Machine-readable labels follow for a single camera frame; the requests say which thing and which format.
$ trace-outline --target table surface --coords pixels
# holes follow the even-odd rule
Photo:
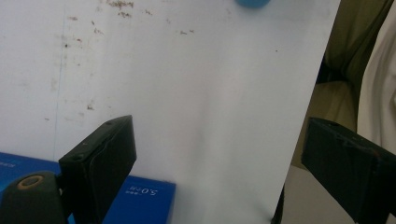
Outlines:
[[[172,223],[270,223],[338,5],[1,1],[0,148],[56,161],[132,114]]]

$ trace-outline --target blue book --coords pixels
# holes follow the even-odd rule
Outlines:
[[[0,202],[3,190],[12,181],[36,171],[59,174],[61,169],[54,161],[0,152]],[[175,191],[173,183],[128,176],[108,210],[104,224],[166,224],[172,213]]]

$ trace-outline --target beige fabric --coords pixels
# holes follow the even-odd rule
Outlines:
[[[351,83],[359,98],[365,65],[393,0],[342,0],[324,62]]]
[[[390,9],[361,86],[358,133],[396,153],[396,6]]]
[[[306,124],[310,117],[332,120],[356,132],[356,111],[350,85],[344,81],[336,81],[315,86],[291,160],[291,165],[300,168],[304,168],[301,164],[301,154],[303,153]]]

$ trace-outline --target olive green fabric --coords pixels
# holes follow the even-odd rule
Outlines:
[[[393,0],[341,0],[338,8],[324,63],[352,83],[358,99],[365,67],[392,3]]]
[[[356,106],[354,106],[350,84],[345,81],[334,81],[315,86],[291,160],[291,165],[303,169],[305,168],[301,164],[301,155],[304,147],[306,124],[310,117],[332,120],[356,132]]]

